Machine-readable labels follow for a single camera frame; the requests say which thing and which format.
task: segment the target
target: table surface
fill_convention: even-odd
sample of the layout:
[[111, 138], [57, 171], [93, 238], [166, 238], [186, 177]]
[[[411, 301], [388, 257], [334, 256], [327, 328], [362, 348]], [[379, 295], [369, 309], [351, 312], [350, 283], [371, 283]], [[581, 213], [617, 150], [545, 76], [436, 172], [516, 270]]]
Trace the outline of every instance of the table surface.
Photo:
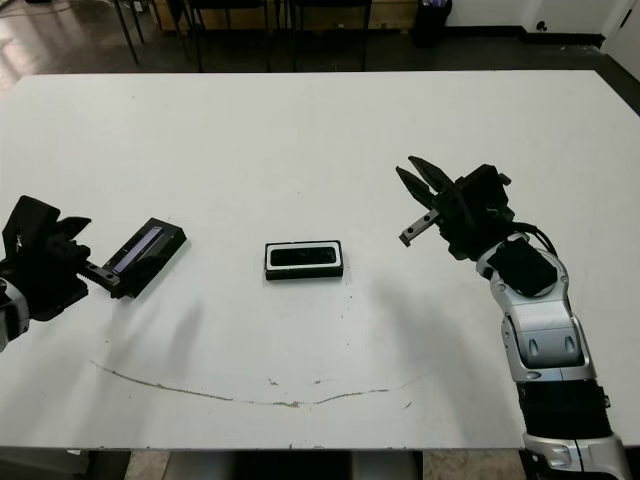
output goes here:
[[[97, 286], [0, 355], [0, 445], [522, 445], [500, 312], [394, 172], [513, 179], [571, 274], [612, 425], [640, 443], [640, 119], [593, 72], [73, 75], [0, 103], [0, 218], [22, 194], [189, 238], [136, 300]], [[342, 279], [264, 280], [264, 244], [342, 241]]]

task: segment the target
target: scuff mark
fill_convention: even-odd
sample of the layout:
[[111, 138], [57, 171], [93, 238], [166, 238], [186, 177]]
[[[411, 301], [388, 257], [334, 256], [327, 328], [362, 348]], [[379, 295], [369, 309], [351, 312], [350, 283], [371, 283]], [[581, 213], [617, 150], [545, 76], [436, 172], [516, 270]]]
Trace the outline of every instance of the scuff mark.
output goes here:
[[370, 393], [387, 393], [390, 392], [388, 388], [380, 388], [374, 390], [365, 390], [364, 392], [353, 392], [353, 393], [341, 393], [340, 395], [334, 395], [333, 397], [325, 398], [324, 400], [320, 400], [318, 402], [311, 402], [311, 405], [322, 405], [323, 403], [332, 402], [333, 400], [338, 400], [339, 398], [347, 398], [347, 397], [359, 397], [361, 395], [368, 395]]
[[277, 407], [289, 407], [289, 408], [300, 408], [300, 402], [273, 402], [270, 405], [274, 405]]
[[109, 368], [103, 367], [102, 365], [98, 365], [96, 362], [94, 362], [93, 360], [90, 360], [91, 363], [93, 363], [97, 368], [99, 368], [100, 370], [110, 373], [111, 375], [114, 375], [122, 380], [127, 380], [129, 382], [132, 383], [136, 383], [138, 385], [144, 385], [146, 387], [152, 387], [152, 388], [157, 388], [160, 390], [165, 390], [168, 392], [176, 392], [176, 393], [184, 393], [186, 395], [193, 395], [195, 397], [204, 397], [204, 398], [209, 398], [212, 400], [219, 400], [222, 402], [235, 402], [235, 403], [245, 403], [245, 404], [249, 404], [249, 405], [264, 405], [264, 406], [273, 406], [273, 407], [287, 407], [287, 408], [300, 408], [301, 406], [314, 406], [314, 405], [323, 405], [325, 403], [329, 403], [329, 402], [333, 402], [334, 400], [339, 400], [342, 398], [350, 398], [350, 397], [360, 397], [363, 395], [370, 395], [370, 394], [374, 394], [374, 393], [388, 393], [391, 391], [398, 391], [398, 390], [402, 390], [403, 388], [411, 385], [412, 383], [417, 382], [418, 380], [426, 377], [427, 375], [429, 375], [429, 373], [424, 373], [422, 375], [419, 375], [417, 377], [412, 378], [411, 380], [409, 380], [408, 382], [404, 383], [403, 385], [401, 385], [399, 388], [396, 389], [389, 389], [389, 388], [375, 388], [375, 389], [371, 389], [371, 390], [363, 390], [361, 392], [350, 392], [350, 393], [340, 393], [338, 395], [333, 395], [331, 397], [327, 397], [324, 398], [322, 400], [317, 400], [315, 402], [302, 402], [299, 400], [294, 400], [292, 402], [263, 402], [263, 401], [258, 401], [258, 400], [245, 400], [245, 399], [237, 399], [237, 398], [231, 398], [231, 397], [225, 397], [222, 395], [216, 395], [213, 393], [206, 393], [206, 392], [195, 392], [193, 390], [186, 390], [184, 388], [177, 388], [177, 387], [171, 387], [168, 385], [163, 385], [161, 383], [153, 383], [153, 382], [147, 382], [145, 380], [140, 380], [138, 378], [134, 378], [134, 377], [129, 377], [128, 375], [124, 375], [123, 373], [120, 373], [116, 370], [111, 370]]

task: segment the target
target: chair leg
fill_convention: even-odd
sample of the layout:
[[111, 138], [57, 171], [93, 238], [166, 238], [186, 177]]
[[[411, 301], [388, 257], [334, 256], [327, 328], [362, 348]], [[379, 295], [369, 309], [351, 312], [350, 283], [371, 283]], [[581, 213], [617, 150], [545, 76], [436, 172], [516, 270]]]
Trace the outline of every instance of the chair leg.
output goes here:
[[364, 25], [362, 26], [362, 71], [367, 70], [367, 38], [369, 33], [369, 17], [371, 16], [371, 3], [364, 8]]
[[280, 0], [273, 0], [273, 8], [276, 10], [276, 28], [280, 30]]
[[267, 0], [262, 0], [264, 10], [264, 46], [267, 49], [267, 72], [271, 72], [271, 47], [269, 45], [269, 7]]
[[136, 13], [136, 6], [133, 4], [133, 0], [129, 0], [129, 8], [131, 9], [131, 15], [133, 16], [133, 23], [136, 24], [136, 30], [138, 30], [140, 43], [144, 44], [144, 38], [142, 37], [142, 30], [140, 29], [140, 22], [138, 22], [138, 14]]
[[184, 38], [182, 37], [182, 31], [180, 30], [180, 25], [178, 25], [178, 20], [176, 17], [171, 15], [173, 20], [173, 25], [176, 27], [176, 34], [178, 35], [178, 40], [180, 40], [180, 45], [182, 45], [182, 49], [184, 50], [184, 56], [189, 60], [189, 50], [187, 49], [187, 44], [184, 43]]
[[289, 16], [291, 17], [291, 70], [298, 71], [296, 58], [296, 6], [295, 0], [289, 0]]
[[124, 33], [124, 38], [127, 40], [127, 45], [129, 45], [129, 51], [131, 52], [131, 56], [133, 57], [133, 61], [136, 65], [139, 64], [138, 56], [136, 55], [136, 51], [133, 49], [133, 43], [131, 42], [131, 36], [129, 35], [129, 29], [127, 28], [127, 24], [124, 21], [124, 17], [122, 16], [122, 9], [120, 8], [120, 0], [115, 0], [113, 4], [116, 7], [116, 13], [118, 14], [118, 19], [120, 20], [120, 26], [122, 27], [122, 32]]
[[191, 24], [193, 25], [193, 34], [194, 34], [194, 39], [196, 42], [196, 57], [198, 59], [198, 72], [202, 73], [204, 70], [202, 68], [202, 56], [200, 54], [200, 28], [202, 26], [202, 28], [204, 28], [204, 22], [201, 23], [201, 26], [196, 24], [196, 11], [197, 9], [195, 8], [191, 8]]
[[187, 22], [187, 28], [189, 29], [189, 34], [191, 34], [193, 32], [193, 23], [191, 23], [191, 17], [189, 16], [189, 10], [190, 8], [188, 7], [184, 7], [184, 19]]
[[160, 14], [158, 13], [158, 6], [156, 5], [156, 0], [151, 0], [151, 7], [153, 8], [153, 13], [156, 16], [156, 22], [158, 22], [158, 29], [162, 32], [162, 20], [160, 20]]

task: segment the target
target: floor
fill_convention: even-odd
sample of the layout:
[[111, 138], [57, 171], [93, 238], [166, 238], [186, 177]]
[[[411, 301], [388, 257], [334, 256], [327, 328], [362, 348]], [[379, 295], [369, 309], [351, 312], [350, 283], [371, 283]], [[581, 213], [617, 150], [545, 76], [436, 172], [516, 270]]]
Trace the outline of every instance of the floor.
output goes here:
[[[129, 21], [129, 12], [124, 14]], [[149, 12], [140, 19], [145, 45], [130, 25], [140, 57], [136, 65], [110, 0], [54, 0], [42, 5], [9, 2], [0, 10], [0, 97], [21, 77], [32, 74], [196, 71], [193, 50], [189, 61], [176, 35], [158, 32]], [[216, 32], [207, 35], [203, 45], [207, 72], [265, 71], [260, 32]], [[273, 71], [291, 71], [289, 47], [284, 32], [273, 36]], [[301, 42], [299, 69], [358, 70], [359, 51], [359, 37], [351, 32], [307, 34]], [[370, 34], [368, 52], [367, 69], [371, 71], [592, 69], [640, 114], [640, 83], [593, 46], [523, 44], [515, 36], [456, 35], [435, 48], [417, 49], [409, 35], [380, 31]], [[90, 478], [121, 480], [126, 471], [128, 480], [160, 480], [167, 459], [165, 452], [134, 452], [131, 459], [125, 452], [101, 453]], [[524, 474], [515, 451], [425, 454], [425, 480], [454, 478], [519, 479]]]

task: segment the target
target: black trash can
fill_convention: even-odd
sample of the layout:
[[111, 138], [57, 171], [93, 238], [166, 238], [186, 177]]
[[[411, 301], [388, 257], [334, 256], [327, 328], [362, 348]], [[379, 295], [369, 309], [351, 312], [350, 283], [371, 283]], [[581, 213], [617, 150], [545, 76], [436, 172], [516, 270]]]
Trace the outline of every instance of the black trash can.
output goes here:
[[416, 47], [433, 47], [444, 35], [447, 17], [453, 8], [453, 0], [420, 0], [413, 28], [413, 44]]

